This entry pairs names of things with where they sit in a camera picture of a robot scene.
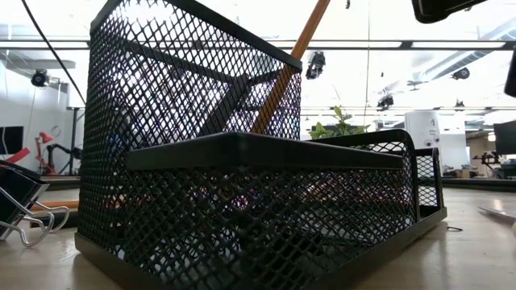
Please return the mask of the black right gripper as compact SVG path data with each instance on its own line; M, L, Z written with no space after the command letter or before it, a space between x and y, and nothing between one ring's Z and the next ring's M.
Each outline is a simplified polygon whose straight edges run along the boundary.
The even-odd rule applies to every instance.
M414 17L420 23L436 23L449 15L487 0L411 0Z

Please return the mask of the black mesh desk organizer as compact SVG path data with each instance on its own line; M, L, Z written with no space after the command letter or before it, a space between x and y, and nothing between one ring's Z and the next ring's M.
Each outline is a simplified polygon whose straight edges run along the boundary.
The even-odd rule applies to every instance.
M90 27L76 248L128 290L344 290L446 216L404 130L300 138L302 62L197 0Z

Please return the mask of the black binder clip silver handles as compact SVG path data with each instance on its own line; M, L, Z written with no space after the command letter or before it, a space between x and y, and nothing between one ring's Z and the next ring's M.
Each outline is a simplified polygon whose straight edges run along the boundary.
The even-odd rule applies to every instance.
M36 173L6 160L0 160L0 241L5 241L12 232L16 232L25 247L33 247L49 234L55 234L62 228L69 217L70 209L67 207L31 211L31 207L48 187L49 184L42 181ZM65 212L64 221L58 227L52 228L53 214L56 212ZM39 220L41 217L49 217L47 226ZM21 221L36 224L42 230L42 234L30 241L25 230L19 227Z

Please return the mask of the white cylindrical appliance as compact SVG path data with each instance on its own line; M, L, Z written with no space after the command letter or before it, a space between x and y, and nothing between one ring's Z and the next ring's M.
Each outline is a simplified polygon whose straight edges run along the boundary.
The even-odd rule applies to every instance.
M416 149L439 146L439 118L436 111L415 110L405 113L404 124Z

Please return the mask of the dark computer monitor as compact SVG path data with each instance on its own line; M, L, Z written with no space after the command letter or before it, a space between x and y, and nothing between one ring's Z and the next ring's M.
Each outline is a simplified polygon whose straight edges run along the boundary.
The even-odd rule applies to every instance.
M516 120L495 123L495 147L499 155L516 155Z

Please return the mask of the small green potted plant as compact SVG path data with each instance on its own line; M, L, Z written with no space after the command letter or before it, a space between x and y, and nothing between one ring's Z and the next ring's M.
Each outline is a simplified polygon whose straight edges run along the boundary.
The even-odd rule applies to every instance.
M351 125L347 121L352 118L346 110L340 106L333 106L334 118L337 123L333 125L323 125L317 122L312 126L309 135L311 139L327 139L333 137L341 137L348 135L358 135L366 133L369 125Z

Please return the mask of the red desk lamp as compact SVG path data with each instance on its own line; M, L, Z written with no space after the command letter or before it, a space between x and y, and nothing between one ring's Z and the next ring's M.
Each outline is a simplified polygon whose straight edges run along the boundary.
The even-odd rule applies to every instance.
M44 144L50 143L52 140L53 137L44 132L40 132L39 136L35 138L35 145L37 150L37 156L35 159L40 163L40 175L42 176L56 174L55 164L53 163L54 144L50 144L45 147L48 153L48 160L44 159L44 150L42 149Z

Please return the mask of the black wall monitor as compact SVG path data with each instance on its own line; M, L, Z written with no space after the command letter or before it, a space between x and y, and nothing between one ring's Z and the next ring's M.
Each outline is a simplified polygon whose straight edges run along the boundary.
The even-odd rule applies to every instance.
M0 155L13 155L23 149L22 126L0 126Z

